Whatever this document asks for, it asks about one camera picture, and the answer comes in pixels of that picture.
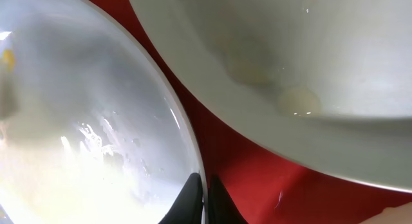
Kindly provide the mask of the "white plate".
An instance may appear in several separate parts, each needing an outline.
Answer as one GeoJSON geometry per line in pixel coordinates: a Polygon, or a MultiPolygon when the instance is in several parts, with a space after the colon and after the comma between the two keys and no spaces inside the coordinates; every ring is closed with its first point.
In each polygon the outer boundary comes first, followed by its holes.
{"type": "Polygon", "coordinates": [[[411,190],[411,0],[129,0],[178,80],[310,169],[411,190]]]}

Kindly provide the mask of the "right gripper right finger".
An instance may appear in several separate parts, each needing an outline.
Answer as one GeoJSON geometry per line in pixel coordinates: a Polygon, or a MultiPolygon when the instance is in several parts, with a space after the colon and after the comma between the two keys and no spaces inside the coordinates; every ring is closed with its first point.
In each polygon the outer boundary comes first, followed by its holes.
{"type": "Polygon", "coordinates": [[[211,177],[208,190],[208,218],[210,224],[247,224],[216,175],[211,177]]]}

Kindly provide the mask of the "light blue plate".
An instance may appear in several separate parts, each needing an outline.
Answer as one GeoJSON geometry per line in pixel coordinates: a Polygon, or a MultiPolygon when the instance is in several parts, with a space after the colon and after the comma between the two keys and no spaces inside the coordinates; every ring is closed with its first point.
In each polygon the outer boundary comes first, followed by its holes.
{"type": "Polygon", "coordinates": [[[1,222],[159,223],[205,173],[143,46],[88,0],[1,0],[1,222]]]}

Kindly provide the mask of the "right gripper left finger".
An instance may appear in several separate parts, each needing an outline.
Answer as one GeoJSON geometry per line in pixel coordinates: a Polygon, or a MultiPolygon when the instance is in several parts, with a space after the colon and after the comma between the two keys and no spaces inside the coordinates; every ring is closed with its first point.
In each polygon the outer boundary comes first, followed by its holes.
{"type": "Polygon", "coordinates": [[[159,224],[200,224],[202,212],[203,187],[201,177],[198,173],[192,173],[159,224]]]}

